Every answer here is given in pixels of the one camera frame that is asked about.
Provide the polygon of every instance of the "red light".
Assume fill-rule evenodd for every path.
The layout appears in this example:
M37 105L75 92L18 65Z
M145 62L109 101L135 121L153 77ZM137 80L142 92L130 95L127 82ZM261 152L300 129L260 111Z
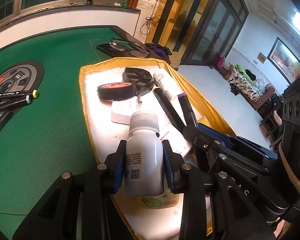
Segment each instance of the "red light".
M1 83L3 80L4 80L4 76L2 76L2 77L0 78L0 83Z

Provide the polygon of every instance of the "eyeglasses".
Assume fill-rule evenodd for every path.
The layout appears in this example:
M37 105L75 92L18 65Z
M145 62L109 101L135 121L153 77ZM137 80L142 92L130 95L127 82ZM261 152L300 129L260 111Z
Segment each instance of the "eyeglasses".
M124 42L124 43L130 45L132 47L132 49L130 49L118 42ZM112 47L113 49L129 52L129 54L134 57L148 57L151 54L150 51L148 51L147 49L143 48L141 45L139 45L133 41L125 41L122 39L112 38L111 42L109 42L109 44L110 44L110 47Z

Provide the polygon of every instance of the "green felt table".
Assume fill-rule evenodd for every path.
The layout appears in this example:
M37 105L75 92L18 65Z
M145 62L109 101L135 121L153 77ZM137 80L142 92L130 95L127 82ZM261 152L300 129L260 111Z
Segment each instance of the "green felt table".
M83 173L95 163L79 68L109 59L95 45L120 37L106 26L88 27L39 35L0 50L0 72L26 60L44 67L39 97L0 132L0 230L9 239L61 173Z

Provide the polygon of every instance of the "black marker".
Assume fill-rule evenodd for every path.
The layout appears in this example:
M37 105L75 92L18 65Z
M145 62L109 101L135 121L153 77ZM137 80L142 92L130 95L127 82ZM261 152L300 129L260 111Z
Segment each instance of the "black marker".
M178 95L179 103L187 126L194 125L198 128L197 119L195 118L189 99L185 93Z
M169 118L171 124L177 128L177 130L180 133L183 133L183 128L185 127L185 124L181 120L180 116L178 115L177 111L174 109L172 104L170 103L167 96L162 92L160 88L156 88L153 91L155 97L159 101L159 104L161 105L162 109L166 113L167 117Z
M0 114L4 113L5 111L10 111L22 106L27 106L30 103L31 97L29 95L10 100L8 102L0 104Z
M33 91L13 91L13 92L6 92L0 94L0 102L9 101L11 99L20 98L24 96L30 96L31 98L37 98L38 92L37 90Z

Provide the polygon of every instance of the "blue gripper pad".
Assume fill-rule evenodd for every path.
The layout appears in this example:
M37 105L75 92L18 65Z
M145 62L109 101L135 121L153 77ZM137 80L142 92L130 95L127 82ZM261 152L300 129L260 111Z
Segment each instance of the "blue gripper pad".
M231 149L233 147L233 144L231 143L230 139L228 136L225 136L221 133L218 133L217 131L213 130L212 128L202 124L202 123L199 123L198 124L198 128L216 138L218 138L220 141L223 141L225 143L225 146L228 148L228 149Z

